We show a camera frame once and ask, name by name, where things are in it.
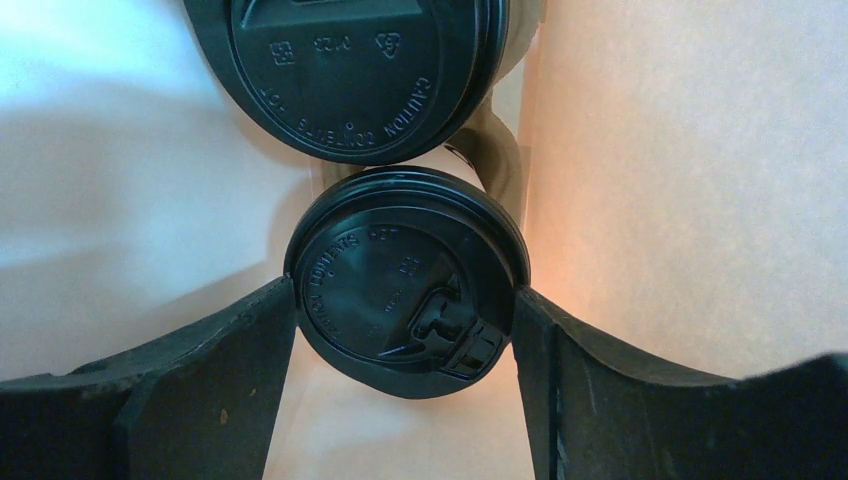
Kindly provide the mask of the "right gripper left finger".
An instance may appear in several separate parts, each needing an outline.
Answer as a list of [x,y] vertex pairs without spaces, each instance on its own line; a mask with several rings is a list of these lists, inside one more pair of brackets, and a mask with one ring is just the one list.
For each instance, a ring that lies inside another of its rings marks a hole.
[[259,479],[296,326],[292,282],[65,375],[1,385],[5,479]]

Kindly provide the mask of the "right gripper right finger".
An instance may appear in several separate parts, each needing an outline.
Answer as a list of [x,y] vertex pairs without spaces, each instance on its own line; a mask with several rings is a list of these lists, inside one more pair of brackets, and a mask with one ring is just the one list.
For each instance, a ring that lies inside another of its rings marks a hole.
[[847,357],[734,380],[645,352],[537,293],[512,329],[538,479],[843,479]]

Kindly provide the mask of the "black plastic cup lid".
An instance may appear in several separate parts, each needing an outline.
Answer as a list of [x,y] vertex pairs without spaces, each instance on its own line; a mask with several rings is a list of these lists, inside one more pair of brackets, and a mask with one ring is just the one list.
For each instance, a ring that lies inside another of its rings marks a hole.
[[320,357],[406,399],[459,392],[492,370],[531,273],[517,224],[492,197],[457,176],[400,165],[320,194],[292,234],[284,271]]

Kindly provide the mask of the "orange paper takeout bag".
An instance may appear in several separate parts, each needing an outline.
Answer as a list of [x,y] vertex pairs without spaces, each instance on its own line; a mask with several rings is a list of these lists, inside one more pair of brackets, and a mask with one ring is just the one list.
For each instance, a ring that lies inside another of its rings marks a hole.
[[[535,291],[687,366],[847,357],[847,6],[553,1]],[[1,376],[60,375],[262,286],[308,162],[225,103],[175,1],[1,5]],[[393,399],[297,340],[269,479],[530,479],[513,349]]]

